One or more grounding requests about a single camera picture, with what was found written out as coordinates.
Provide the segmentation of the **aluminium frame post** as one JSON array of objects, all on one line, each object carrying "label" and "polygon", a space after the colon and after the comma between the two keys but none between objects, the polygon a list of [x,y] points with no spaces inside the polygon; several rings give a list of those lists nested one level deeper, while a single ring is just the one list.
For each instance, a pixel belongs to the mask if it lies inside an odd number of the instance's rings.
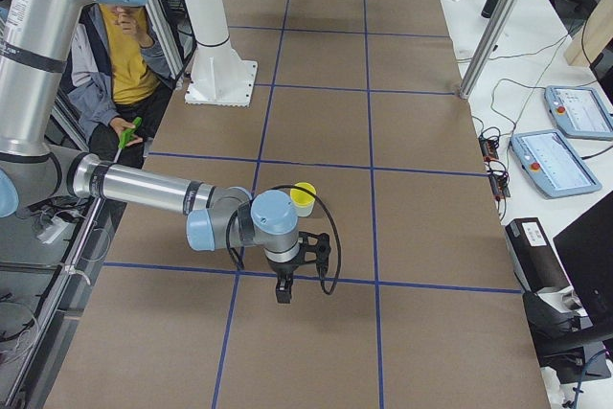
[{"label": "aluminium frame post", "polygon": [[459,87],[458,94],[461,99],[469,98],[517,1],[499,0],[497,2]]}]

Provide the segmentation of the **green handheld tool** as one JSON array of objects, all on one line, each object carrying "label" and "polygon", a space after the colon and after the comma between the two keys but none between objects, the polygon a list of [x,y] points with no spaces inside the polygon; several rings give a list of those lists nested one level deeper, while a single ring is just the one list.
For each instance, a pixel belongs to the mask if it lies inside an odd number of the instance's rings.
[{"label": "green handheld tool", "polygon": [[121,135],[119,136],[118,149],[124,149],[127,144],[129,144],[132,139],[135,137],[136,130],[140,127],[142,123],[141,117],[136,117],[133,121],[132,128],[126,128]]}]

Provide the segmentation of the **light green plastic cup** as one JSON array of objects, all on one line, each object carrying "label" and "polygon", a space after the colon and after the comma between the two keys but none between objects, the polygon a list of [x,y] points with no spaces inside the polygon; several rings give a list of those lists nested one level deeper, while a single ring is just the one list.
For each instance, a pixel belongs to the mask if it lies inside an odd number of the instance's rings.
[{"label": "light green plastic cup", "polygon": [[294,207],[298,217],[308,217],[311,215],[315,202],[310,201],[308,203],[295,202]]}]

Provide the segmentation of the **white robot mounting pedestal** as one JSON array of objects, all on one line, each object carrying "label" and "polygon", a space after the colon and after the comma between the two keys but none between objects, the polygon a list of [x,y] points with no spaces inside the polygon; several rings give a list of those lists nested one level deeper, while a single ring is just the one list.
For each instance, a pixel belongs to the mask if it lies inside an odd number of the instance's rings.
[{"label": "white robot mounting pedestal", "polygon": [[184,0],[196,50],[185,101],[246,107],[258,63],[243,60],[232,46],[222,0]]}]

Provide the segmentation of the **yellow plastic cup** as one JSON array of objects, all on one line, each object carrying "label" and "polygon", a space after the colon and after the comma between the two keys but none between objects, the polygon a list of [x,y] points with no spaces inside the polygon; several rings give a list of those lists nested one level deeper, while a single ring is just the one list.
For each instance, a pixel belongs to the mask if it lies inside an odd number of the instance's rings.
[{"label": "yellow plastic cup", "polygon": [[308,182],[299,182],[293,185],[290,190],[290,198],[294,205],[295,202],[308,203],[316,201],[316,189]]}]

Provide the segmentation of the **seated person yellow shirt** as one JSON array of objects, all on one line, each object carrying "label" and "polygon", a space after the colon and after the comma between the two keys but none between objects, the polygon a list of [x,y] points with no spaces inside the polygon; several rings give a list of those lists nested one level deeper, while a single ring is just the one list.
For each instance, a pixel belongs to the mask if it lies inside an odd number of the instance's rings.
[{"label": "seated person yellow shirt", "polygon": [[[66,93],[89,150],[102,160],[140,168],[173,92],[170,67],[143,7],[94,4],[83,10],[71,48]],[[119,136],[142,118],[135,137]]]}]

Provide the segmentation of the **black box with label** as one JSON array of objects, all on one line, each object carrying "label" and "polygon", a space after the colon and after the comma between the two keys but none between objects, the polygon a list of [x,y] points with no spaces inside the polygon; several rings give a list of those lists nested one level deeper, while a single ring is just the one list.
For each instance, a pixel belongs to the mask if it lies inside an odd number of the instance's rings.
[{"label": "black box with label", "polygon": [[569,291],[571,284],[537,217],[513,219],[505,226],[514,274],[526,292]]}]

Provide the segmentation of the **lower teach pendant tablet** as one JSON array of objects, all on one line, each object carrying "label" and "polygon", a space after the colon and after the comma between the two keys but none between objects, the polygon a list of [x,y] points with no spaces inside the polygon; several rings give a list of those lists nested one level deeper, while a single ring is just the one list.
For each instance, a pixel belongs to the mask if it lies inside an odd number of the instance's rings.
[{"label": "lower teach pendant tablet", "polygon": [[548,198],[594,193],[602,188],[557,129],[516,133],[510,144],[521,169]]}]

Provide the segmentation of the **small electronics board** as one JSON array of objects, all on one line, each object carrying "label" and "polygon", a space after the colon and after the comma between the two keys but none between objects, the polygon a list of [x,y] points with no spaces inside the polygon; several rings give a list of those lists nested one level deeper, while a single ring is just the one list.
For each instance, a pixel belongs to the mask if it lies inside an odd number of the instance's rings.
[{"label": "small electronics board", "polygon": [[499,137],[480,135],[478,138],[480,150],[482,151],[485,161],[498,160]]}]

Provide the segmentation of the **upper teach pendant tablet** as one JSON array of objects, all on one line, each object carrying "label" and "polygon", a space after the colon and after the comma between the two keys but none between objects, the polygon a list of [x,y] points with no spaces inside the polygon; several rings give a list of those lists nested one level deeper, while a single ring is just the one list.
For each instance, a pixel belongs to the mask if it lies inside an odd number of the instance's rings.
[{"label": "upper teach pendant tablet", "polygon": [[567,137],[612,140],[612,115],[595,89],[548,86],[544,97],[553,122]]}]

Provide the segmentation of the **black monitor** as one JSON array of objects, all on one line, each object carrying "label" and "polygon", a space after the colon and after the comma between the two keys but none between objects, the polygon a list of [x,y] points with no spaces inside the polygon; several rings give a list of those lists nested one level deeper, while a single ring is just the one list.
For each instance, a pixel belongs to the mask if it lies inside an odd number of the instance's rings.
[{"label": "black monitor", "polygon": [[594,325],[612,319],[612,193],[554,237],[566,274]]}]

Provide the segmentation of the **teach pendant tablet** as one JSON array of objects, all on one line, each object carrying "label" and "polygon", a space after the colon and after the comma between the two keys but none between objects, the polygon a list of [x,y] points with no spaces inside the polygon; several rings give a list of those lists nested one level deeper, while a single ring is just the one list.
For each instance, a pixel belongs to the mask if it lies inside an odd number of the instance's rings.
[{"label": "teach pendant tablet", "polygon": [[602,188],[557,129],[516,133],[510,144],[521,169],[548,198],[594,193]]},{"label": "teach pendant tablet", "polygon": [[567,137],[612,140],[612,115],[595,89],[548,86],[544,97],[553,122]]}]

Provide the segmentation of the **brown paper table mat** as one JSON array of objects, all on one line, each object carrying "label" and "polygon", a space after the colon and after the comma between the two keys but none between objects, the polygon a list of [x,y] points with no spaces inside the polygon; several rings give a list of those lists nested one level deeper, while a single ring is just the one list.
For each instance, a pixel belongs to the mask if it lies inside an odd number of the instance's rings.
[{"label": "brown paper table mat", "polygon": [[223,0],[259,64],[246,108],[176,94],[149,170],[263,192],[313,184],[336,225],[275,298],[259,249],[194,252],[131,205],[49,408],[545,408],[548,400],[440,0]]}]

